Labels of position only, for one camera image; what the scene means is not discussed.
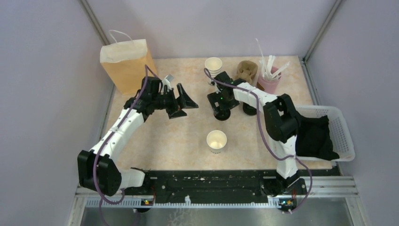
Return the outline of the white paper cup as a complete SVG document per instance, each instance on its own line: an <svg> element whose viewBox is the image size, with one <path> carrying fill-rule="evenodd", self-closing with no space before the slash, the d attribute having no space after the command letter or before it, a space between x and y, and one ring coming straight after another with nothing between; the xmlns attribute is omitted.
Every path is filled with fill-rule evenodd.
<svg viewBox="0 0 399 226"><path fill-rule="evenodd" d="M213 130L208 133L206 143L212 153L219 154L227 148L227 136L220 130Z"/></svg>

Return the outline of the black plastic cup lid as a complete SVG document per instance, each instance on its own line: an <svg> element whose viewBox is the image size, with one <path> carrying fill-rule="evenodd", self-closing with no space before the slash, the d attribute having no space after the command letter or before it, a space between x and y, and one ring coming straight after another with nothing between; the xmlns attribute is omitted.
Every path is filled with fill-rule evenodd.
<svg viewBox="0 0 399 226"><path fill-rule="evenodd" d="M214 111L214 117L219 121L228 120L231 116L230 109Z"/></svg>

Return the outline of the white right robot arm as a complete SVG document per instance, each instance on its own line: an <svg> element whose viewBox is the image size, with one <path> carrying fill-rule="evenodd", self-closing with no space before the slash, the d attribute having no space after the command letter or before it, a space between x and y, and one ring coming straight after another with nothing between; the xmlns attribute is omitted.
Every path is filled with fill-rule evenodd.
<svg viewBox="0 0 399 226"><path fill-rule="evenodd" d="M265 192L272 196L290 193L299 180L295 143L301 124L291 97L267 93L243 79L234 81L226 72L216 77L208 69L204 73L216 88L207 98L217 120L229 119L231 109L240 103L254 108L263 143L278 161L276 181Z"/></svg>

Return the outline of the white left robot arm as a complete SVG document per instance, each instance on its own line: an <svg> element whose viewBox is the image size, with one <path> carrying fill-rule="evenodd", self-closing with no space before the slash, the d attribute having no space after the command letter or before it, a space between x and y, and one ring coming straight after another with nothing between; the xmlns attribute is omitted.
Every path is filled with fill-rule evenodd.
<svg viewBox="0 0 399 226"><path fill-rule="evenodd" d="M142 170L119 170L115 162L133 133L154 111L165 110L168 117L174 119L187 116L185 109L199 107L180 83L177 84L179 97L175 97L174 89L170 86L172 78L171 75L163 80L144 77L141 89L125 103L105 136L89 151L82 150L78 154L80 186L107 196L131 187L142 195L150 191L151 182L145 178Z"/></svg>

